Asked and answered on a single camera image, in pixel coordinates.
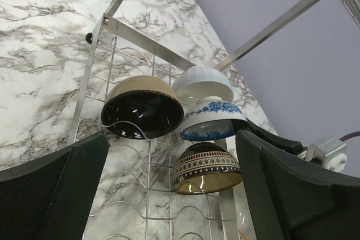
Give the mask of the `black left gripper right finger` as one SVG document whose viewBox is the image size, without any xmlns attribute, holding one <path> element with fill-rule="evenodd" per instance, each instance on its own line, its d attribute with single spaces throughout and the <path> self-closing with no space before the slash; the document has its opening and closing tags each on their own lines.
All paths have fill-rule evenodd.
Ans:
<svg viewBox="0 0 360 240">
<path fill-rule="evenodd" d="M 359 239 L 359 178 L 249 131 L 237 132 L 236 151 L 257 239 Z"/>
</svg>

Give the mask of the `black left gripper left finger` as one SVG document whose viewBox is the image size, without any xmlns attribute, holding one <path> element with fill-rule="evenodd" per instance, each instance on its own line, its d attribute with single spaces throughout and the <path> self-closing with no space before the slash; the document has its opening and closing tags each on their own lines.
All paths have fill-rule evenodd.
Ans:
<svg viewBox="0 0 360 240">
<path fill-rule="evenodd" d="M 109 151 L 97 132 L 1 171 L 1 239 L 82 239 Z"/>
</svg>

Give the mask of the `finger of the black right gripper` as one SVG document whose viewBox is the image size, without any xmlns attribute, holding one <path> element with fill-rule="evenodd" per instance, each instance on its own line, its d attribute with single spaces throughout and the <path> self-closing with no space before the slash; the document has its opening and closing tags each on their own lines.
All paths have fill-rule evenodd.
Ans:
<svg viewBox="0 0 360 240">
<path fill-rule="evenodd" d="M 274 147 L 286 151 L 287 153 L 297 156 L 304 151 L 304 147 L 301 142 L 279 137 L 273 133 L 266 131 L 260 126 L 255 125 L 253 122 L 249 122 L 249 128 L 251 132 L 258 136 L 260 139 L 270 143 Z"/>
</svg>

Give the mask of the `blue and white bowl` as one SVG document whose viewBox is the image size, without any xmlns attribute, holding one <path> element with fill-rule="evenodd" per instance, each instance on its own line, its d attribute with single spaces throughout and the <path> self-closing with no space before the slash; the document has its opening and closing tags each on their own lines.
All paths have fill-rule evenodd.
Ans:
<svg viewBox="0 0 360 240">
<path fill-rule="evenodd" d="M 180 137 L 188 141 L 216 141 L 234 136 L 249 122 L 240 108 L 220 97 L 200 99 L 185 114 Z"/>
</svg>

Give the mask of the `dark patterned cream-inside bowl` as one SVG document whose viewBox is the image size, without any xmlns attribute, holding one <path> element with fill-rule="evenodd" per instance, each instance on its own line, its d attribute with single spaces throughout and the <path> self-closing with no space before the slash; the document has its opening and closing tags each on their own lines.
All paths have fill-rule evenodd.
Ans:
<svg viewBox="0 0 360 240">
<path fill-rule="evenodd" d="M 210 142 L 186 148 L 174 164 L 171 178 L 173 191 L 182 195 L 220 192 L 241 182 L 239 162 Z"/>
</svg>

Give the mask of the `black bowl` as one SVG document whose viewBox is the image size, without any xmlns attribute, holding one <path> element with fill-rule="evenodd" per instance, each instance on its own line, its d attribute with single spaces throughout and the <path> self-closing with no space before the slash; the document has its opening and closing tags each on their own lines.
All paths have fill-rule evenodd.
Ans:
<svg viewBox="0 0 360 240">
<path fill-rule="evenodd" d="M 139 75 L 116 84 L 105 99 L 102 125 L 128 139 L 154 139 L 176 130 L 184 112 L 172 87 L 161 79 Z"/>
</svg>

